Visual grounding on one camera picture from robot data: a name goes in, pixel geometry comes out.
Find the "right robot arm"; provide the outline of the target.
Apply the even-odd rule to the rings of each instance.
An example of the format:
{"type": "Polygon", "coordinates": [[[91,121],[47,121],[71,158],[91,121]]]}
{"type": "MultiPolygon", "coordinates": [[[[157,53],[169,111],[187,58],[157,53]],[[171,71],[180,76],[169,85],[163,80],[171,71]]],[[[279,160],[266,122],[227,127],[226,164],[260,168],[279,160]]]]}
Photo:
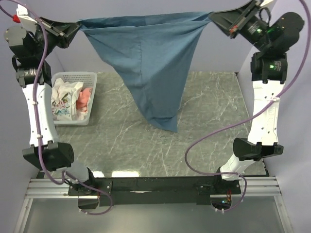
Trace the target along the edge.
{"type": "Polygon", "coordinates": [[[219,168],[221,177],[214,180],[213,188],[220,194],[254,162],[281,155],[284,150],[278,142],[277,120],[287,80],[286,53],[299,40],[304,20],[297,13],[287,12],[270,25],[262,19],[262,11],[270,13],[262,3],[252,0],[239,8],[209,15],[227,36],[235,38],[240,34],[258,49],[250,63],[254,119],[248,137],[234,139],[233,155],[219,168]]]}

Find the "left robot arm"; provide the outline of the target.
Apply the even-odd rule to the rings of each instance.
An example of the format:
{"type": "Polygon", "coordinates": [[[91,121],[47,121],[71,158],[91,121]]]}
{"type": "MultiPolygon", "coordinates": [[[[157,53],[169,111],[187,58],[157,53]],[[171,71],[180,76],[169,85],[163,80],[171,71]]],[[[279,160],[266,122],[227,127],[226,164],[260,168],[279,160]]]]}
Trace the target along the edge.
{"type": "Polygon", "coordinates": [[[44,18],[13,16],[16,26],[9,27],[4,39],[13,52],[16,79],[27,101],[31,127],[29,147],[24,159],[48,177],[61,171],[61,181],[82,195],[96,192],[91,170],[74,160],[71,144],[59,142],[52,116],[51,67],[45,61],[55,47],[66,49],[80,28],[79,23],[57,22],[44,18]]]}

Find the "blue pillowcase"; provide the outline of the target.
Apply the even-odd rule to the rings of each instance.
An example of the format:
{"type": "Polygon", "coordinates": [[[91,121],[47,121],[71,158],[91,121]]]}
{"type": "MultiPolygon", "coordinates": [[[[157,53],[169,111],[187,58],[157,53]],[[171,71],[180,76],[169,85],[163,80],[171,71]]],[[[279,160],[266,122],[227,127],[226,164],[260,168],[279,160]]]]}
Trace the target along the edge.
{"type": "Polygon", "coordinates": [[[177,132],[177,112],[207,12],[80,20],[99,57],[121,76],[156,128],[177,132]]]}

